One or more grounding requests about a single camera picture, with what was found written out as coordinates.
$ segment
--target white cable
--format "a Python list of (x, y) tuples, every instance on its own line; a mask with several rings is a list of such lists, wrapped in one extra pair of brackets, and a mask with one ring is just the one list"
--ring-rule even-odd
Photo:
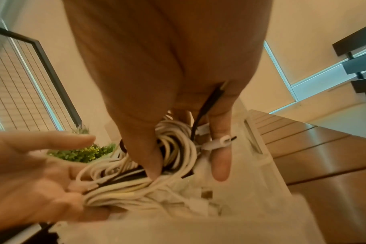
[[(76, 177), (76, 182), (80, 185), (95, 187), (84, 195), (84, 205), (112, 205), (130, 211), (161, 209), (168, 213), (166, 207), (176, 203), (176, 201), (159, 202), (151, 197), (157, 196), (158, 193), (167, 192), (192, 211), (204, 216), (208, 215), (208, 213), (200, 213), (201, 209), (203, 211), (208, 209), (205, 206), (206, 202), (208, 204), (207, 200), (185, 198), (169, 188), (171, 184), (192, 170), (197, 156), (200, 154), (200, 147), (189, 139), (190, 126), (179, 121), (166, 119), (158, 123), (155, 131), (159, 146), (164, 147), (164, 167), (170, 167), (170, 170), (165, 170), (162, 175), (152, 181), (145, 175), (144, 169), (138, 167), (139, 165), (124, 152), (120, 152), (118, 159), (106, 158), (90, 162)], [(204, 144), (202, 148), (212, 150), (228, 146), (230, 143), (230, 136), (222, 137)], [(86, 175), (91, 180), (81, 180)]]

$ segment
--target hand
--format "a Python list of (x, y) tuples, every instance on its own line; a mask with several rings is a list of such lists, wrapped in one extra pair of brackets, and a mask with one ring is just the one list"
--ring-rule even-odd
[(0, 230), (37, 222), (107, 219), (109, 209), (84, 207), (68, 187), (83, 163), (33, 150), (70, 150), (91, 145), (92, 135), (65, 132), (0, 132)]
[[(271, 0), (64, 0), (85, 64), (133, 160), (151, 178), (162, 168), (154, 127), (168, 110), (195, 118), (230, 81), (208, 114), (213, 139), (230, 134), (231, 108), (253, 76)], [(226, 180), (231, 148), (212, 152)]]

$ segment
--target black metal frame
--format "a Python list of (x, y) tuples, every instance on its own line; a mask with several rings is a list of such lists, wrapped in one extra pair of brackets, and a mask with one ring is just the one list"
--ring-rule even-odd
[(72, 121), (74, 124), (79, 127), (82, 125), (82, 121), (80, 116), (78, 115), (76, 108), (74, 107), (72, 101), (70, 100), (68, 94), (65, 91), (64, 86), (62, 86), (62, 83), (60, 79), (58, 78), (53, 66), (51, 65), (45, 51), (42, 48), (42, 45), (38, 40), (14, 33), (12, 31), (5, 30), (3, 28), (0, 28), (0, 35), (11, 37), (13, 39), (17, 39), (20, 41), (24, 41), (27, 43), (30, 43), (35, 52), (37, 53), (37, 56), (39, 60), (42, 62), (43, 67), (45, 68), (51, 82), (53, 83), (55, 89), (57, 90), (62, 102), (64, 103), (66, 109), (69, 112), (70, 117), (72, 118)]
[(366, 79), (361, 73), (361, 71), (366, 70), (366, 55), (354, 58), (352, 54), (352, 51), (363, 46), (366, 46), (366, 27), (333, 44), (337, 56), (345, 54), (349, 59), (343, 63), (346, 73), (356, 74), (358, 78), (351, 81), (354, 90), (356, 93), (365, 93), (366, 95)]

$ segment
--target black railing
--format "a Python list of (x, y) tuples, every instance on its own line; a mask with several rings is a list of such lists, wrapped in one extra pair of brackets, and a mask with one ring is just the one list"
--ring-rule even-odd
[(40, 42), (3, 28), (0, 28), (0, 107), (5, 110), (0, 116), (7, 117), (9, 121), (5, 123), (14, 129), (21, 126), (27, 130), (51, 130), (58, 127), (48, 119), (53, 120), (53, 115), (65, 130), (82, 124)]
[(366, 46), (366, 27), (333, 44), (337, 56), (345, 54), (349, 59), (343, 63), (346, 73), (356, 74), (358, 78), (358, 80), (351, 81), (354, 90), (357, 93), (365, 93), (366, 95), (366, 79), (361, 73), (366, 71), (366, 54), (356, 58), (352, 54), (354, 50), (364, 46)]

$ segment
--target black cable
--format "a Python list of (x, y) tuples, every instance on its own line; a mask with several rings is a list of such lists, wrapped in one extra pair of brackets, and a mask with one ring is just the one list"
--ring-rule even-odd
[(222, 85), (215, 88), (215, 90), (211, 93), (211, 95), (204, 102), (203, 106), (200, 108), (198, 117), (196, 118), (196, 120), (194, 121), (194, 124), (192, 125), (190, 140), (193, 141), (195, 139), (195, 132), (196, 132), (196, 129), (198, 128), (198, 123), (199, 123), (200, 119), (203, 116), (205, 116), (208, 113), (208, 111), (210, 111), (210, 109), (214, 106), (214, 104), (223, 95), (227, 84), (228, 84), (228, 81), (225, 81), (222, 83)]

